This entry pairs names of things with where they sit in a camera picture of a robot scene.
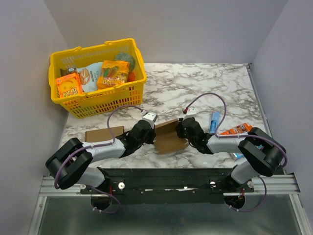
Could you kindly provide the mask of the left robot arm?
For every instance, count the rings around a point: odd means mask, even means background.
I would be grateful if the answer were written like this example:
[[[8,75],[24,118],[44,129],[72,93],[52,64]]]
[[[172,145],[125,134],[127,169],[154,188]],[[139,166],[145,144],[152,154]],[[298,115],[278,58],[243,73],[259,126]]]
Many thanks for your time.
[[[140,120],[134,127],[115,137],[101,142],[81,142],[71,138],[60,147],[45,163],[54,178],[56,189],[67,189],[74,184],[91,186],[97,193],[104,193],[109,186],[104,174],[91,163],[127,157],[145,144],[152,144],[155,133],[153,121]]]

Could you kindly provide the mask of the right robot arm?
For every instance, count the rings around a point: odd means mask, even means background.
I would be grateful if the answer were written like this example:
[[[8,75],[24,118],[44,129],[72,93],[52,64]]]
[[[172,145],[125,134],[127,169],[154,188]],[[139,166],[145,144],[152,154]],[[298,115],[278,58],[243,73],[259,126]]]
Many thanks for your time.
[[[203,131],[194,117],[180,118],[177,136],[202,154],[241,153],[246,161],[236,165],[223,180],[224,187],[235,192],[248,180],[260,175],[271,177],[284,161],[286,150],[260,128],[254,127],[245,135],[214,135]]]

